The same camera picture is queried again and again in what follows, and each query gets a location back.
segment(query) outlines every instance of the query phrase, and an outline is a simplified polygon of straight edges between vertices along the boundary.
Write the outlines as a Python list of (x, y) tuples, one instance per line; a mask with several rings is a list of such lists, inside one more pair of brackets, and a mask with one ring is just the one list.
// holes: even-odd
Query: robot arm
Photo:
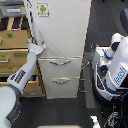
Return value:
[(29, 43), (27, 63), (15, 74), (9, 76), (7, 86), (0, 88), (0, 127), (11, 128), (11, 125), (19, 115), (19, 97), (23, 94), (25, 86), (31, 78), (39, 55), (46, 49), (42, 46)]

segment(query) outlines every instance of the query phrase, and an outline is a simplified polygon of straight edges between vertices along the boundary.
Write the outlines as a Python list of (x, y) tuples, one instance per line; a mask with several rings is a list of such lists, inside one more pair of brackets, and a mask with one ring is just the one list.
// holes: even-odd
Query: white panel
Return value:
[[(71, 61), (65, 65), (55, 65), (50, 62), (63, 63)], [(58, 77), (79, 77), (82, 65), (82, 59), (51, 59), (39, 60), (42, 78)]]
[(79, 79), (70, 79), (64, 84), (52, 82), (52, 79), (44, 79), (43, 82), (47, 99), (77, 97)]
[[(91, 0), (30, 0), (38, 44), (44, 40), (42, 57), (82, 56)], [(48, 3), (49, 17), (39, 17), (37, 2)]]

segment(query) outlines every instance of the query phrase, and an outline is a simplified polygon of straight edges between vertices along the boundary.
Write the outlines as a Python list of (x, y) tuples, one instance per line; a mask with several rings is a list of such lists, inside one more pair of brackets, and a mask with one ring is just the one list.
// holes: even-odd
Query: white robot body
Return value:
[(0, 98), (0, 127), (11, 128), (11, 123), (6, 117), (15, 105), (16, 95), (13, 89), (5, 86), (0, 89)]
[(110, 47), (96, 47), (92, 69), (95, 89), (107, 101), (118, 99), (128, 88), (122, 83), (128, 74), (128, 37), (112, 36)]
[(128, 37), (125, 37), (119, 44), (116, 54), (113, 56), (109, 66), (109, 79), (118, 89), (128, 74)]

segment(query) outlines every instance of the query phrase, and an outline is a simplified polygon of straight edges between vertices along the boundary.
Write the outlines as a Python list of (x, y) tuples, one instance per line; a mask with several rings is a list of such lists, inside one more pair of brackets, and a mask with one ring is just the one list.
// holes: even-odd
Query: black floor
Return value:
[(85, 51), (91, 51), (91, 44), (99, 46), (109, 46), (114, 33), (124, 36), (122, 24), (120, 22), (120, 12), (128, 7), (128, 0), (105, 0), (104, 3), (93, 0), (91, 6), (91, 16), (86, 36)]
[[(116, 32), (126, 35), (120, 22), (120, 12), (126, 7), (127, 0), (105, 0), (104, 3), (92, 1), (85, 52), (91, 51), (91, 44), (109, 46), (111, 36)], [(100, 109), (86, 108), (85, 94), (80, 91), (77, 99), (21, 98), (20, 101), (21, 113), (12, 128), (36, 128), (44, 125), (79, 125), (82, 128), (92, 128), (91, 115), (98, 117), (101, 128), (106, 121)]]

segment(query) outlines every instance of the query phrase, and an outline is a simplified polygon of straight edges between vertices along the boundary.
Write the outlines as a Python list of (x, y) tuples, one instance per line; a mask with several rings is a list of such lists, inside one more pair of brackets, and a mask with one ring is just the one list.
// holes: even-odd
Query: metal drawer handle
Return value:
[(0, 73), (0, 75), (12, 75), (14, 73), (16, 73), (15, 70), (14, 70), (14, 72), (2, 72), (2, 73)]
[(63, 63), (57, 63), (57, 62), (51, 61), (50, 63), (61, 66), (61, 65), (65, 65), (65, 64), (70, 63), (70, 62), (71, 62), (71, 60), (68, 60), (68, 61), (63, 62)]
[(68, 81), (70, 81), (70, 79), (58, 79), (58, 80), (52, 80), (52, 82), (55, 82), (57, 84), (65, 84)]
[(6, 61), (0, 61), (0, 63), (8, 63), (9, 59), (7, 58)]

